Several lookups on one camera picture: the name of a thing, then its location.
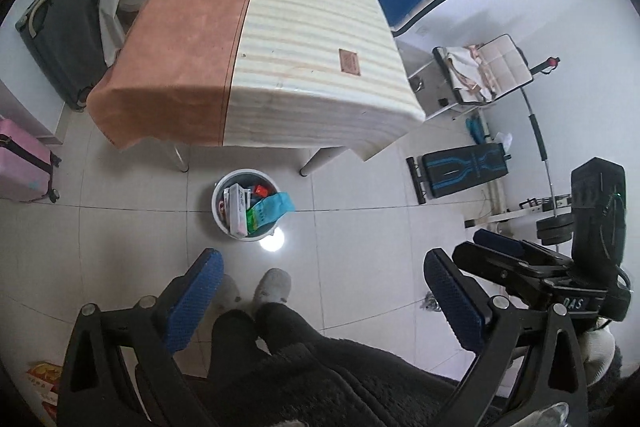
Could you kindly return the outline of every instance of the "table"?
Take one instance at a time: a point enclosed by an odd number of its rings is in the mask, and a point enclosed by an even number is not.
[[[425,118],[377,0],[149,0],[88,110],[118,148],[321,148],[302,174]]]

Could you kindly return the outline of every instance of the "teal package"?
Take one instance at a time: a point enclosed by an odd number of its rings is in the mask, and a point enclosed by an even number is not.
[[[275,223],[287,212],[294,212],[295,206],[286,192],[278,192],[264,198],[246,211],[246,225],[249,233],[254,233],[260,227]]]

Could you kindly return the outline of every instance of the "pink suitcase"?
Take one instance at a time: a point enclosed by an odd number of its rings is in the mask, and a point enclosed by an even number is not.
[[[0,198],[33,201],[60,195],[53,188],[53,167],[60,158],[11,120],[0,120]]]

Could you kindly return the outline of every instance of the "black pants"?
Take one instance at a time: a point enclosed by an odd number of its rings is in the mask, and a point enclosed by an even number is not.
[[[296,343],[322,339],[309,323],[284,304],[268,303],[258,309],[255,321],[240,310],[220,315],[211,330],[210,380],[220,390],[251,372],[269,355],[255,345],[262,338],[273,354]]]

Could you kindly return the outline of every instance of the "trash bin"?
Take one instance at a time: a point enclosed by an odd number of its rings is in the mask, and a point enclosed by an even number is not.
[[[231,185],[234,185],[236,183],[244,188],[249,188],[253,185],[262,185],[269,190],[270,194],[280,192],[280,189],[276,185],[276,182],[273,181],[264,172],[256,171],[254,169],[239,169],[238,171],[230,172],[216,184],[216,188],[214,188],[213,194],[211,195],[211,212],[213,213],[213,219],[220,227],[220,230],[226,233],[226,235],[228,235],[229,237],[233,237],[238,241],[260,241],[263,237],[273,234],[273,231],[276,229],[276,223],[268,223],[266,225],[263,225],[254,233],[249,234],[247,237],[234,237],[233,235],[231,235],[228,226],[226,226],[223,219],[220,217],[220,212],[218,209],[220,201],[222,201],[222,198],[224,196],[225,188],[230,187]]]

